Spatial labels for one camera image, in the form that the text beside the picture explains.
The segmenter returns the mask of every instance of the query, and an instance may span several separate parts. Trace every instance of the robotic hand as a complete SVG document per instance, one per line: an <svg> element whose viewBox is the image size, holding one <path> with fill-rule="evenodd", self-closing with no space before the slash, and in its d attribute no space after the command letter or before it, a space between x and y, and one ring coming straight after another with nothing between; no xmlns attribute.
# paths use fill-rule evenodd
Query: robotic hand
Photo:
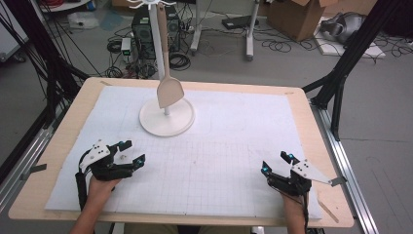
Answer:
<svg viewBox="0 0 413 234"><path fill-rule="evenodd" d="M294 155L287 155L284 151L282 151L281 156L286 163L291 164L292 162L293 166L300 163ZM310 191L312 186L312 182L309 179L300 176L292 169L290 171L290 177L274 174L266 162L262 162L261 173L267 178L267 183L270 187L290 196L303 196Z"/></svg>
<svg viewBox="0 0 413 234"><path fill-rule="evenodd" d="M337 177L334 179L329 179L323 173L321 173L316 167L314 167L309 161L304 160L300 162L292 154L286 154L282 151L281 157L284 161L291 165L290 177L284 177L273 173L273 170L268 166L266 162L262 163L261 173L267 178L267 183L272 188L278 190L279 192L285 193L288 196L303 197L303 214L305 218L305 230L307 229L307 224L309 221L308 213L308 192L312 186L312 179L317 180L331 186L341 184L347 180L342 177Z"/></svg>
<svg viewBox="0 0 413 234"><path fill-rule="evenodd" d="M86 174L92 172L98 180L109 181L118 178L131 177L133 172L143 167L145 155L132 160L130 164L117 165L114 163L114 156L119 151L124 151L131 147L131 141L120 141L114 145L106 145L100 139L92 149L86 151L79 161L79 172L75 175L79 192L79 204L84 208L88 198L86 188Z"/></svg>

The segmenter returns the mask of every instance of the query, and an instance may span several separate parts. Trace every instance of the stand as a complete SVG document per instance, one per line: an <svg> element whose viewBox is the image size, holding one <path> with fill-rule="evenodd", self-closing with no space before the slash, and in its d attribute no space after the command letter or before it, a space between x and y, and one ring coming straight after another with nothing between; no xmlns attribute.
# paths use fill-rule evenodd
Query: stand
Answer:
<svg viewBox="0 0 413 234"><path fill-rule="evenodd" d="M379 0L333 70L328 75L303 88L304 92L308 93L311 90L321 87L319 93L311 98L311 103L319 109L327 109L329 101L334 97L331 132L337 141L340 140L338 131L346 79L364 52L376 38L380 29L403 1L404 0Z"/></svg>
<svg viewBox="0 0 413 234"><path fill-rule="evenodd" d="M203 26L201 25L201 20L200 20L200 4L198 3L198 1L199 0L197 0L195 4L196 25L195 25L194 37L192 38L192 44L191 44L192 56L194 56L198 50L198 44L200 43L200 38L201 38L201 31L203 30Z"/></svg>
<svg viewBox="0 0 413 234"><path fill-rule="evenodd" d="M163 52L161 50L161 34L158 25L156 6L159 2L167 5L171 5L171 3L166 3L162 0L128 1L132 3L141 2L136 7L131 7L132 9L139 8L143 5L148 5L155 56L158 64L158 75L159 80L162 81L165 77L165 66ZM139 112L139 120L142 127L150 134L158 137L175 137L182 134L192 126L194 119L195 110L191 103L185 98L166 107L165 109L161 109L158 101L156 99L152 99L147 101Z"/></svg>
<svg viewBox="0 0 413 234"><path fill-rule="evenodd" d="M255 26L255 20L257 19L259 0L254 0L254 9L251 15L251 23L249 29L246 31L246 59L252 61L254 57L254 44L253 44L253 31Z"/></svg>

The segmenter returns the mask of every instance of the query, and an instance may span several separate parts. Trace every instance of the white round base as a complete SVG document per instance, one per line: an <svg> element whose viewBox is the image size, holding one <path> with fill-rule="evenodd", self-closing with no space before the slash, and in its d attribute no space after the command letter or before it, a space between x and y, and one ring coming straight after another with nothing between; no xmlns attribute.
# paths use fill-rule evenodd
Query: white round base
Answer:
<svg viewBox="0 0 413 234"><path fill-rule="evenodd" d="M166 115L156 98L148 100L139 113L143 129L158 137L174 137L187 131L194 123L194 107L187 99L179 100L168 109L169 115Z"/></svg>

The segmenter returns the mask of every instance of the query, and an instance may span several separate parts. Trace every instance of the white paper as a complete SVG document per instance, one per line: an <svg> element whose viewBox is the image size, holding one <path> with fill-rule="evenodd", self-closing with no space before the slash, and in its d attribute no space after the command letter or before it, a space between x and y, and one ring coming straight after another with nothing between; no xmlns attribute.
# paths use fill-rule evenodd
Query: white paper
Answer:
<svg viewBox="0 0 413 234"><path fill-rule="evenodd" d="M146 154L145 166L123 179L107 212L282 217L282 198L261 174L289 176L281 151L304 159L288 99L284 96L186 91L196 118L187 132L156 137L143 130L139 110L156 89L105 87L59 173L47 210L79 211L75 174L79 159L98 140L131 140L118 164ZM120 155L127 155L124 160ZM321 218L316 193L310 218Z"/></svg>

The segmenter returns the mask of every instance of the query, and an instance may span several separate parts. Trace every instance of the human arm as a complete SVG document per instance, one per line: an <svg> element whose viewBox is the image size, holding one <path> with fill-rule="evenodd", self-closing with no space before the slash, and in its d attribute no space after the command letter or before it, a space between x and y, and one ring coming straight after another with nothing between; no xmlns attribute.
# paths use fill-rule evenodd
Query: human arm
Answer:
<svg viewBox="0 0 413 234"><path fill-rule="evenodd" d="M112 189L121 180L100 181L94 176L89 183L88 200L80 213L75 225L70 230L70 234L92 234L94 225L99 217L104 205L109 199Z"/></svg>
<svg viewBox="0 0 413 234"><path fill-rule="evenodd" d="M305 218L303 205L299 197L291 197L281 193L288 234L304 234Z"/></svg>

